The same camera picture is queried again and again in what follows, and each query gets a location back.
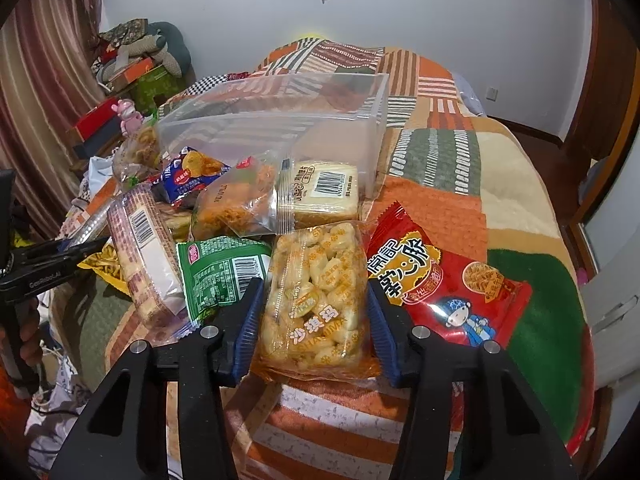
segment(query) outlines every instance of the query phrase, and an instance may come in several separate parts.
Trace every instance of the yellow snack bag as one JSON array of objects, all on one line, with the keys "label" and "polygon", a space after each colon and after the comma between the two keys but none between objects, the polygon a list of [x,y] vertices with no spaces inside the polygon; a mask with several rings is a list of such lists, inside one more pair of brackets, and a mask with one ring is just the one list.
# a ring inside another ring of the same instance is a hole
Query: yellow snack bag
[{"label": "yellow snack bag", "polygon": [[109,285],[131,297],[127,282],[122,279],[122,268],[116,249],[107,242],[100,253],[91,254],[78,264],[81,269],[91,269]]},{"label": "yellow snack bag", "polygon": [[281,236],[252,370],[267,380],[356,380],[380,373],[366,316],[367,262],[361,222]]}]

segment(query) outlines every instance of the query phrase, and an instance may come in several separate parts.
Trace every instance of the blue snack bag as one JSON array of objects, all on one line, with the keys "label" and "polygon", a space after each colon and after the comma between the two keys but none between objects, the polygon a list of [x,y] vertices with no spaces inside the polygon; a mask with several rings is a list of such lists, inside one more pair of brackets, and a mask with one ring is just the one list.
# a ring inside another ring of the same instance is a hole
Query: blue snack bag
[{"label": "blue snack bag", "polygon": [[186,206],[183,201],[187,196],[194,199],[197,192],[229,169],[223,162],[185,146],[164,168],[160,180],[168,202],[174,207]]}]

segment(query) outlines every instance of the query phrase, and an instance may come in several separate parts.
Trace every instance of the pink toy figure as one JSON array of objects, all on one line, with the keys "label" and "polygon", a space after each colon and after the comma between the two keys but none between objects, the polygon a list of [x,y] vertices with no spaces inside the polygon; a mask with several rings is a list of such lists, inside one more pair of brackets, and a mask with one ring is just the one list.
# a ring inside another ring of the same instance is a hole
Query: pink toy figure
[{"label": "pink toy figure", "polygon": [[131,99],[120,99],[117,105],[111,105],[111,110],[122,119],[120,128],[123,136],[134,134],[142,126],[142,114],[136,111],[136,105]]}]

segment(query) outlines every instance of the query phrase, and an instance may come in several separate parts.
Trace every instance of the red box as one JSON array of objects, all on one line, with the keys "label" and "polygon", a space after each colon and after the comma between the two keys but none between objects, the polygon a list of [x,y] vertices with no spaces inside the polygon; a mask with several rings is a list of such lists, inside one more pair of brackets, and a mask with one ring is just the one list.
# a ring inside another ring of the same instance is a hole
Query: red box
[{"label": "red box", "polygon": [[80,134],[80,137],[82,137],[82,140],[87,140],[109,119],[117,115],[116,112],[111,109],[111,105],[117,104],[117,97],[109,97],[107,100],[97,105],[97,107],[95,107],[89,113],[85,114],[76,123],[76,130]]}]

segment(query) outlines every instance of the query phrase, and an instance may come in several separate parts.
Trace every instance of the metal screw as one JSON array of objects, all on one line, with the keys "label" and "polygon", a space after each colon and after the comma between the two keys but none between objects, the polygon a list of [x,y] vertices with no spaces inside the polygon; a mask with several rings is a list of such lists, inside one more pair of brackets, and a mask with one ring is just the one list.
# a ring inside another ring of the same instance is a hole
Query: metal screw
[{"label": "metal screw", "polygon": [[220,330],[218,330],[217,326],[213,326],[213,325],[207,325],[207,326],[203,326],[200,329],[200,335],[204,338],[204,339],[211,339],[212,337],[215,337],[218,335],[218,332]]},{"label": "metal screw", "polygon": [[418,339],[427,339],[431,335],[431,330],[423,325],[417,325],[411,329],[411,333]]},{"label": "metal screw", "polygon": [[148,343],[144,339],[138,339],[134,341],[129,346],[129,350],[131,350],[134,354],[142,354],[146,350],[146,345]]},{"label": "metal screw", "polygon": [[492,339],[482,343],[482,348],[489,354],[497,354],[500,351],[500,345]]}]

